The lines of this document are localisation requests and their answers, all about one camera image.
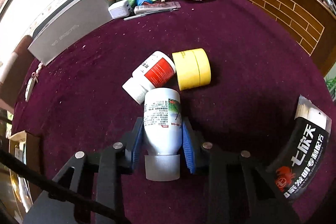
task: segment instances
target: white power adapter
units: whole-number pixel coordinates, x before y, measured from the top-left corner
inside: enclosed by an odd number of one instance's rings
[[[108,11],[113,19],[127,17],[131,13],[131,6],[128,0],[121,0],[116,3],[113,3]]]

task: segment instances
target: tag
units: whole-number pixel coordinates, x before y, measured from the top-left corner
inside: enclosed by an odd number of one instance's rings
[[[26,102],[28,102],[32,92],[33,92],[33,88],[34,88],[34,85],[36,83],[36,78],[34,77],[31,77],[28,81],[28,84],[27,84],[27,88],[26,88],[26,94],[25,94],[25,97],[26,97]]]

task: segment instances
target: black package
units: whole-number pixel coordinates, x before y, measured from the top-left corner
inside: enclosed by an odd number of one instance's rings
[[[289,199],[298,198],[316,174],[331,131],[331,119],[300,95],[292,135],[279,156],[267,168]]]

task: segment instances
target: translucent bottle cap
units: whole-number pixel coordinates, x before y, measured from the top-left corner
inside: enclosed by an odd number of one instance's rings
[[[180,155],[145,155],[146,178],[153,181],[170,181],[180,178]]]
[[[145,100],[147,91],[133,78],[129,78],[123,85],[123,89],[141,105]]]

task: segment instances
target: blue object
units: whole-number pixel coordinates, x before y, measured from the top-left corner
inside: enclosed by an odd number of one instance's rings
[[[183,150],[185,156],[185,162],[190,170],[190,173],[194,174],[196,171],[195,165],[195,151],[192,145],[190,134],[193,129],[190,126],[189,120],[186,122],[184,119],[182,122],[182,138],[183,138]]]
[[[139,162],[143,131],[143,118],[138,117],[133,130],[129,134],[125,147],[125,158],[131,164],[132,171],[135,170]]]
[[[151,1],[151,0],[136,0],[137,6],[142,5],[144,2],[148,2],[149,4],[153,3],[153,1]]]

